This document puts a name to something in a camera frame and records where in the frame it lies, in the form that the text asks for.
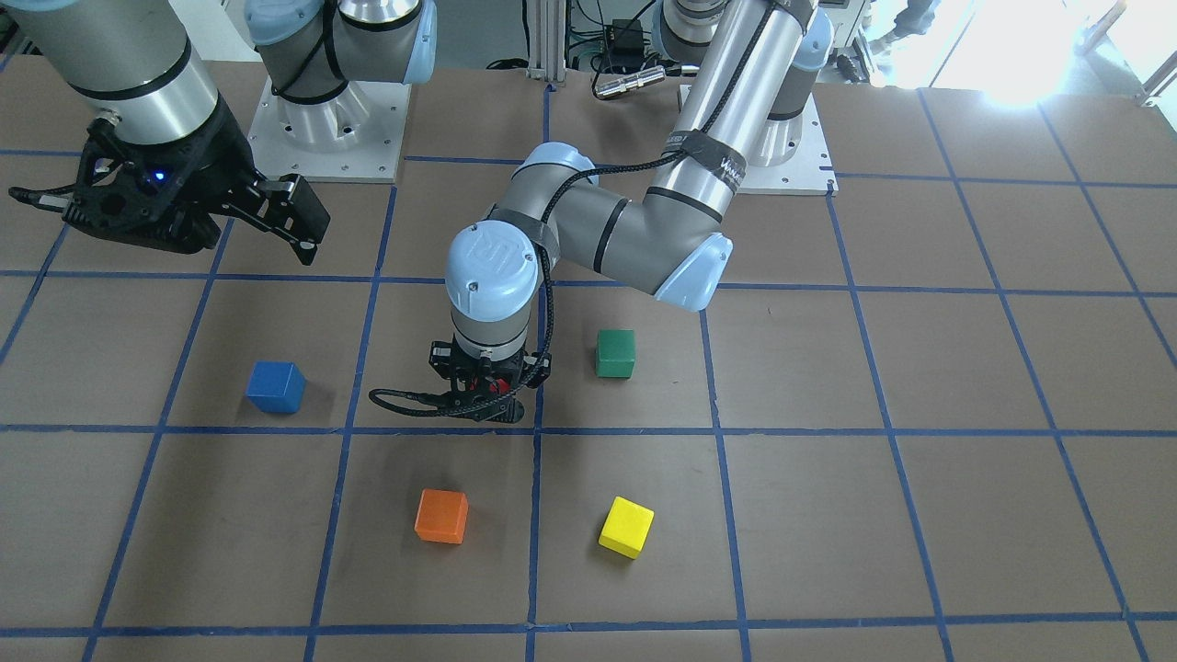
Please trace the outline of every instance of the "metal connector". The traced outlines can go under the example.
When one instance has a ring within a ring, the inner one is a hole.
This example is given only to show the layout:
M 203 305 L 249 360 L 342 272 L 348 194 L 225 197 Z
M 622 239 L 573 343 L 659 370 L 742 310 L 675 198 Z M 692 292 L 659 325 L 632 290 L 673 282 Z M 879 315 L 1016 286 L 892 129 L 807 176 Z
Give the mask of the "metal connector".
M 666 67 L 657 65 L 650 68 L 641 69 L 637 73 L 631 73 L 629 75 L 623 75 L 617 80 L 611 80 L 603 85 L 597 86 L 597 95 L 601 99 L 612 99 L 614 97 L 620 97 L 626 92 L 632 90 L 638 90 L 639 87 L 645 87 L 647 85 L 653 85 L 666 80 Z

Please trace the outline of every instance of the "cube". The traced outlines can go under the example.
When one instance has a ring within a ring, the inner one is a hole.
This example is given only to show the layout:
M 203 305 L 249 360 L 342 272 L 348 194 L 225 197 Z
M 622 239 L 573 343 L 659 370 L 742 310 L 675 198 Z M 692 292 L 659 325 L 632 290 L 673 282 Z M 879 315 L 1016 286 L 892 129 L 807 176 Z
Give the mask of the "cube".
M 466 536 L 466 514 L 470 503 L 463 492 L 421 490 L 413 530 L 423 541 L 461 544 Z
M 637 558 L 650 535 L 650 525 L 654 522 L 654 511 L 638 505 L 632 501 L 616 497 L 609 509 L 605 528 L 597 541 L 605 549 L 611 549 L 623 556 Z
M 259 360 L 253 364 L 245 397 L 270 413 L 294 413 L 302 404 L 306 378 L 288 362 Z
M 597 332 L 597 377 L 633 377 L 637 355 L 632 330 L 601 329 Z

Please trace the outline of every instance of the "floor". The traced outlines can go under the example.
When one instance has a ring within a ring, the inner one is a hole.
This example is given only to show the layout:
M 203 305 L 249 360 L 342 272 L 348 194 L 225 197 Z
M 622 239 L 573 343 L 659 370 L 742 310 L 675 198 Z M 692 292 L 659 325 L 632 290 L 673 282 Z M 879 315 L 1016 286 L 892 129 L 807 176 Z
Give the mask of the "floor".
M 247 125 L 261 68 L 211 71 Z M 308 269 L 242 224 L 180 257 L 0 200 L 0 660 L 1177 660 L 1168 126 L 816 94 L 839 194 L 738 197 L 701 315 L 559 265 L 517 426 L 363 393 L 440 386 L 445 247 L 528 151 L 644 160 L 670 86 L 438 71 L 395 187 L 315 186 Z M 5 60 L 0 119 L 0 183 L 72 178 L 87 112 L 41 59 Z M 632 379 L 593 376 L 601 327 Z M 245 400 L 261 359 L 300 412 Z M 464 544 L 417 539 L 423 488 L 468 495 Z M 656 511 L 633 562 L 596 543 L 617 495 Z

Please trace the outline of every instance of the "white mounting plate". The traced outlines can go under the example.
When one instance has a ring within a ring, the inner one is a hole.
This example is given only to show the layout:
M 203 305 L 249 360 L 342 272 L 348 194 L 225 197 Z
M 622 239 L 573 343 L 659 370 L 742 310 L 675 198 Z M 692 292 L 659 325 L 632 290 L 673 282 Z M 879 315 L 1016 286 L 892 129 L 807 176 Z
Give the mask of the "white mounting plate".
M 679 106 L 686 100 L 690 85 L 679 86 Z M 810 94 L 802 112 L 805 128 L 797 151 L 787 161 L 770 167 L 747 166 L 747 176 L 740 185 L 740 193 L 753 196 L 825 196 L 833 186 L 838 192 L 838 178 L 833 174 L 830 147 L 817 114 L 817 104 Z
M 360 88 L 372 100 L 372 118 L 360 130 L 360 143 L 343 152 L 311 152 L 287 138 L 271 85 L 267 78 L 250 126 L 253 161 L 262 174 L 279 177 L 293 172 L 310 181 L 354 184 L 391 184 L 397 180 L 412 86 L 360 82 Z

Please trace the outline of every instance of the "orange cube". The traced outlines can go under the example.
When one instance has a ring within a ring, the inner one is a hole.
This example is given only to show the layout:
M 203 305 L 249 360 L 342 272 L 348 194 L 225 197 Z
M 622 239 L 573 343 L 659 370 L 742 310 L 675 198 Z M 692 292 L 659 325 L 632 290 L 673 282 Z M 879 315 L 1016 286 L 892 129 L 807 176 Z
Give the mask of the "orange cube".
M 423 541 L 461 544 L 470 503 L 463 492 L 423 490 L 413 530 Z

